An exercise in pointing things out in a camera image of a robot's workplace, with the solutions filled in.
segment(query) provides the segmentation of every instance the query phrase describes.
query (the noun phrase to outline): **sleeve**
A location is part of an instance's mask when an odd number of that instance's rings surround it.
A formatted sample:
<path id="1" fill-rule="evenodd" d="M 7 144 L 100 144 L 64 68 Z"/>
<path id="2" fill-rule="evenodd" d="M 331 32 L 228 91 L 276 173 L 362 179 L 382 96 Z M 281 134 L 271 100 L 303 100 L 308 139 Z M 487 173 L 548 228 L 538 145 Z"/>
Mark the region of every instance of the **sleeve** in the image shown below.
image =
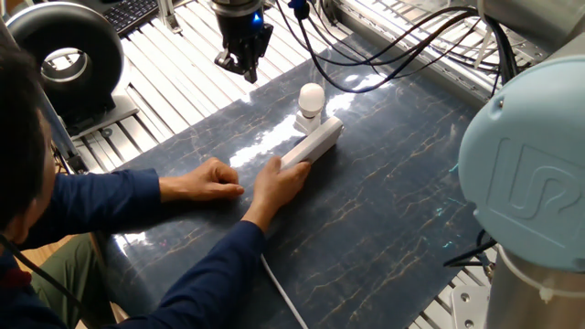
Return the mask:
<path id="1" fill-rule="evenodd" d="M 50 204 L 20 249 L 33 249 L 69 234 L 128 228 L 161 209 L 154 170 L 104 175 L 57 175 Z"/>
<path id="2" fill-rule="evenodd" d="M 219 328 L 250 288 L 265 244 L 256 225 L 240 221 L 171 287 L 154 312 L 108 328 Z"/>

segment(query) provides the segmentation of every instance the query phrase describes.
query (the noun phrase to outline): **blue light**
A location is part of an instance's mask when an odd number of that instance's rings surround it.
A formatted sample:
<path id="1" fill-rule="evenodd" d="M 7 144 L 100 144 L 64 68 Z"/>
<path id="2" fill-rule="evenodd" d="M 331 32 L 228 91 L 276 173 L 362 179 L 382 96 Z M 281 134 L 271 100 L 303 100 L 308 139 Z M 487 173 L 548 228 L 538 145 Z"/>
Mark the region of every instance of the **blue light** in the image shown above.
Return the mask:
<path id="1" fill-rule="evenodd" d="M 262 18 L 260 17 L 260 15 L 258 15 L 258 13 L 254 14 L 254 19 L 252 19 L 252 23 L 254 24 L 262 23 Z"/>

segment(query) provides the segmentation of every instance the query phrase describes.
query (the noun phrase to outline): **dark hair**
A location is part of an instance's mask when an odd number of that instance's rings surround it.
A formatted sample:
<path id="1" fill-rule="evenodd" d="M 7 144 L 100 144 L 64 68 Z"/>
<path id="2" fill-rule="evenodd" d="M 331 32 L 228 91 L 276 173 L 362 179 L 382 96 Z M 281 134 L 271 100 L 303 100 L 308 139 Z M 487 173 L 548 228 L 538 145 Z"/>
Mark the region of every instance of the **dark hair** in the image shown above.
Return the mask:
<path id="1" fill-rule="evenodd" d="M 38 119 L 40 73 L 16 46 L 0 45 L 0 231 L 43 185 L 45 137 Z"/>

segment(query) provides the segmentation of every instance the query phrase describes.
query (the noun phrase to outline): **black cable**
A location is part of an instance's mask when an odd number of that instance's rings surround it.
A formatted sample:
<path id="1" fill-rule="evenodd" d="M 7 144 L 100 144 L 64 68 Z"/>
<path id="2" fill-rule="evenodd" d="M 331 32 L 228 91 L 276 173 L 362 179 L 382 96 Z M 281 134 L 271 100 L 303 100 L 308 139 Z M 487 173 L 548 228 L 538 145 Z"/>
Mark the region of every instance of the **black cable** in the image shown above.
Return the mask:
<path id="1" fill-rule="evenodd" d="M 299 45 L 301 45 L 301 47 L 303 47 L 305 50 L 309 51 L 309 48 L 301 41 L 300 38 L 298 38 L 296 36 L 296 34 L 293 31 L 293 28 L 291 27 L 291 24 L 289 23 L 288 18 L 286 17 L 286 14 L 284 14 L 284 11 L 282 10 L 281 7 L 281 3 L 276 0 L 276 5 L 278 6 L 279 11 L 281 12 L 282 15 L 282 19 L 284 20 L 284 24 L 287 26 L 287 28 L 289 29 L 289 31 L 291 31 L 292 37 L 294 37 L 294 39 L 299 43 Z M 406 52 L 404 52 L 403 54 L 401 54 L 400 56 L 398 56 L 397 58 L 394 58 L 393 60 L 399 60 L 401 58 L 406 57 L 409 53 L 411 53 L 412 51 L 414 51 L 416 49 L 417 46 L 414 46 L 410 49 L 408 49 Z M 335 65 L 339 65 L 339 66 L 347 66 L 347 67 L 353 67 L 353 66 L 358 66 L 358 65 L 365 65 L 368 64 L 370 66 L 372 65 L 386 65 L 385 63 L 372 63 L 370 60 L 371 58 L 366 58 L 367 61 L 361 61 L 361 62 L 352 62 L 352 63 L 343 63 L 343 62 L 338 62 L 335 60 L 331 60 L 329 58 L 324 58 L 322 56 L 320 56 L 319 54 L 315 54 L 320 60 L 325 61 L 327 63 L 330 64 L 335 64 Z"/>
<path id="2" fill-rule="evenodd" d="M 304 30 L 302 19 L 299 19 L 299 26 L 301 28 L 301 32 L 303 32 L 304 42 L 306 43 L 307 47 L 309 48 L 309 53 L 311 54 L 311 58 L 313 59 L 313 62 L 315 64 L 317 70 L 319 71 L 319 73 L 321 73 L 321 75 L 329 83 L 331 83 L 334 87 L 340 89 L 341 91 L 352 92 L 352 93 L 364 93 L 364 92 L 375 90 L 375 89 L 379 88 L 380 86 L 384 85 L 385 83 L 387 83 L 388 81 L 394 79 L 404 68 L 406 68 L 410 64 L 410 62 L 412 62 L 422 52 L 423 49 L 425 49 L 432 42 L 432 40 L 434 40 L 437 36 L 439 36 L 444 30 L 451 27 L 455 23 L 457 23 L 461 20 L 464 20 L 465 18 L 470 17 L 470 16 L 474 16 L 474 15 L 476 15 L 476 14 L 474 14 L 473 12 L 465 12 L 465 13 L 459 14 L 458 16 L 456 16 L 454 18 L 451 18 L 444 25 L 442 25 L 441 28 L 439 28 L 437 31 L 432 33 L 427 38 L 425 38 L 420 43 L 420 47 L 417 48 L 402 64 L 400 64 L 400 66 L 397 69 L 395 69 L 392 73 L 390 73 L 390 75 L 385 77 L 381 82 L 375 84 L 374 86 L 365 87 L 365 88 L 362 88 L 360 90 L 351 90 L 351 89 L 345 88 L 345 87 L 337 84 L 335 81 L 333 81 L 325 73 L 325 71 L 321 67 L 321 64 L 319 64 L 319 61 L 318 61 L 316 55 L 314 54 L 313 48 L 311 47 L 311 42 L 309 41 L 309 37 L 307 36 L 306 31 Z"/>
<path id="3" fill-rule="evenodd" d="M 482 239 L 484 239 L 485 236 L 485 229 L 482 229 L 481 231 L 479 231 L 479 234 L 477 235 L 477 239 L 475 239 L 475 247 L 479 247 L 482 245 Z"/>
<path id="4" fill-rule="evenodd" d="M 494 87 L 492 88 L 492 95 L 490 98 L 494 97 L 495 89 L 497 88 L 497 80 L 500 79 L 500 69 L 498 69 L 497 73 L 495 73 L 495 80 L 494 80 Z"/>
<path id="5" fill-rule="evenodd" d="M 471 250 L 471 251 L 467 251 L 464 254 L 457 256 L 453 259 L 447 260 L 445 261 L 442 266 L 444 267 L 448 267 L 448 266 L 452 266 L 452 264 L 458 262 L 458 261 L 462 261 L 462 260 L 467 260 L 471 257 L 475 257 L 478 254 L 486 251 L 487 249 L 492 248 L 493 246 L 495 246 L 497 242 L 494 239 L 490 239 L 489 241 L 485 242 L 483 245 Z"/>
<path id="6" fill-rule="evenodd" d="M 473 24 L 473 26 L 469 29 L 469 31 L 467 31 L 467 33 L 461 38 L 459 39 L 459 41 L 457 41 L 457 43 L 455 43 L 451 48 L 449 48 L 449 50 L 447 50 L 447 52 L 442 53 L 440 56 L 438 56 L 437 58 L 433 59 L 432 61 L 428 62 L 427 64 L 423 65 L 420 69 L 414 70 L 411 73 L 407 73 L 407 74 L 402 74 L 400 76 L 394 77 L 394 79 L 399 79 L 399 78 L 405 78 L 408 76 L 411 76 L 415 73 L 419 73 L 420 71 L 426 69 L 427 67 L 429 67 L 430 65 L 436 63 L 439 61 L 439 59 L 445 57 L 447 54 L 449 54 L 453 49 L 455 49 L 455 47 L 459 46 L 460 43 L 462 43 L 462 41 L 465 40 L 466 37 L 469 37 L 469 35 L 471 35 L 473 33 L 473 29 L 477 26 L 477 24 L 479 23 L 479 21 L 475 22 L 475 24 Z"/>
<path id="7" fill-rule="evenodd" d="M 510 45 L 510 40 L 508 40 L 500 24 L 490 16 L 485 17 L 485 23 L 492 28 L 495 34 L 495 41 L 500 57 L 500 74 L 502 76 L 502 85 L 504 85 L 518 74 L 516 56 Z"/>
<path id="8" fill-rule="evenodd" d="M 281 7 L 281 3 L 279 0 L 275 1 L 276 5 L 278 6 L 279 11 L 281 12 L 281 16 L 282 19 L 284 20 L 284 24 L 287 26 L 287 28 L 289 29 L 289 31 L 291 31 L 292 36 L 294 37 L 294 39 L 303 47 L 305 48 L 307 51 L 311 52 L 309 50 L 309 48 L 306 45 L 306 40 L 305 43 L 303 43 L 301 41 L 300 38 L 298 38 L 296 36 L 296 34 L 293 31 L 293 28 L 291 27 L 288 18 L 286 17 L 286 15 L 284 14 L 284 11 L 282 10 Z M 422 25 L 424 25 L 425 23 L 431 21 L 433 18 L 440 16 L 442 14 L 448 13 L 448 12 L 467 12 L 467 13 L 471 13 L 474 16 L 477 16 L 477 9 L 475 8 L 471 8 L 471 7 L 466 7 L 466 6 L 454 6 L 454 7 L 449 7 L 449 8 L 443 8 L 442 10 L 439 10 L 433 14 L 431 14 L 428 17 L 425 17 L 423 20 L 421 20 L 419 23 L 417 23 L 415 26 L 411 27 L 408 31 L 406 31 L 405 33 L 403 33 L 401 36 L 397 37 L 396 40 L 394 40 L 393 42 L 391 42 L 388 46 L 386 46 L 385 48 L 383 48 L 382 50 L 380 50 L 377 54 L 375 54 L 374 56 L 372 56 L 371 58 L 367 58 L 367 60 L 363 60 L 363 61 L 358 61 L 358 62 L 352 62 L 352 63 L 343 63 L 343 62 L 337 62 L 328 58 L 323 58 L 322 56 L 319 56 L 318 54 L 315 54 L 315 56 L 323 61 L 326 61 L 328 63 L 331 64 L 335 64 L 335 65 L 339 65 L 339 66 L 348 66 L 348 67 L 353 67 L 353 66 L 359 66 L 359 65 L 374 65 L 374 66 L 379 66 L 379 65 L 387 65 L 393 62 L 398 61 L 401 58 L 406 57 L 409 53 L 415 51 L 416 49 L 418 49 L 420 47 L 420 45 L 424 42 L 421 41 L 418 45 L 413 46 L 412 48 L 408 49 L 405 53 L 400 54 L 400 56 L 391 59 L 391 60 L 386 60 L 386 61 L 382 61 L 382 62 L 372 62 L 373 59 L 376 59 L 380 56 L 382 56 L 384 53 L 386 53 L 388 50 L 390 50 L 391 48 L 393 48 L 394 46 L 396 46 L 400 40 L 402 40 L 404 37 L 406 37 L 407 35 L 409 35 L 411 32 L 413 32 L 414 30 L 416 30 L 417 28 L 420 28 Z"/>
<path id="9" fill-rule="evenodd" d="M 10 241 L 6 239 L 6 237 L 0 234 L 0 244 L 2 244 L 8 251 L 10 251 L 18 260 L 20 260 L 23 264 L 25 264 L 29 269 L 34 271 L 38 276 L 48 281 L 48 283 L 52 284 L 55 289 L 59 292 L 63 293 L 67 299 L 72 302 L 81 313 L 81 318 L 83 319 L 84 324 L 89 329 L 98 329 L 100 326 L 97 325 L 96 321 L 93 319 L 93 315 L 83 306 L 80 300 L 77 299 L 67 288 L 63 287 L 63 285 L 57 280 L 55 280 L 52 276 L 50 276 L 47 272 L 43 271 L 37 265 L 35 265 L 32 261 L 30 261 L 25 255 L 23 255 L 18 248 L 12 244 Z"/>
<path id="10" fill-rule="evenodd" d="M 323 20 L 321 19 L 320 16 L 319 16 L 319 20 L 321 20 L 321 23 L 324 26 Z M 329 39 L 326 36 L 324 36 L 324 34 L 319 30 L 319 27 L 317 26 L 317 24 L 315 24 L 314 21 L 310 17 L 309 17 L 309 22 L 311 23 L 311 25 L 313 26 L 314 30 L 317 32 L 317 34 L 319 35 L 319 37 L 321 37 L 323 39 L 323 41 L 327 45 L 329 45 L 329 47 L 331 47 L 331 49 L 333 49 L 334 51 L 336 51 L 339 55 L 341 55 L 341 56 L 343 56 L 343 57 L 345 57 L 345 58 L 347 58 L 347 59 L 349 59 L 349 60 L 351 60 L 353 62 L 359 62 L 359 59 L 352 58 L 352 57 L 346 55 L 346 53 L 344 53 L 343 51 L 337 49 L 335 47 L 335 45 L 331 41 L 329 41 Z M 335 37 L 331 32 L 329 32 L 329 34 L 332 37 L 334 37 L 335 40 L 337 40 L 337 42 L 341 43 L 342 45 L 346 46 L 347 48 L 349 48 L 350 50 L 352 50 L 354 53 L 356 53 L 358 56 L 363 57 L 365 60 L 367 60 L 367 63 L 374 70 L 374 72 L 376 72 L 376 74 L 378 74 L 378 75 L 380 74 L 380 72 L 378 72 L 378 70 L 376 69 L 376 67 L 371 64 L 371 62 L 367 59 L 367 57 L 365 55 L 363 55 L 363 54 L 359 53 L 357 50 L 351 48 L 349 45 L 347 45 L 347 43 L 345 43 L 343 40 L 340 40 L 337 37 Z"/>

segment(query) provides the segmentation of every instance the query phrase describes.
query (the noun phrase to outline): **dark marble surface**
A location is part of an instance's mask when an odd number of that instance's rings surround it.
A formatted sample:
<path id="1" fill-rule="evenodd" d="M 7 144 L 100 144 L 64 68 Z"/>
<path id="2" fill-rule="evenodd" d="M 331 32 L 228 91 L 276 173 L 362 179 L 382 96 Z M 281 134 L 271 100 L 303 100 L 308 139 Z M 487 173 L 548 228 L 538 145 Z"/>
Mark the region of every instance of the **dark marble surface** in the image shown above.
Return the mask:
<path id="1" fill-rule="evenodd" d="M 379 81 L 368 68 L 327 71 L 356 88 Z M 161 225 L 106 241 L 110 291 L 130 315 L 156 307 L 240 219 L 265 162 L 299 142 L 294 113 L 307 82 L 324 85 L 325 116 L 346 128 L 278 214 L 266 258 L 309 327 L 405 328 L 452 279 L 441 263 L 480 229 L 452 170 L 473 109 L 417 76 L 344 94 L 306 62 L 125 166 L 181 175 L 216 156 L 247 188 L 234 202 L 183 205 Z M 267 278 L 260 270 L 228 327 L 299 327 Z"/>

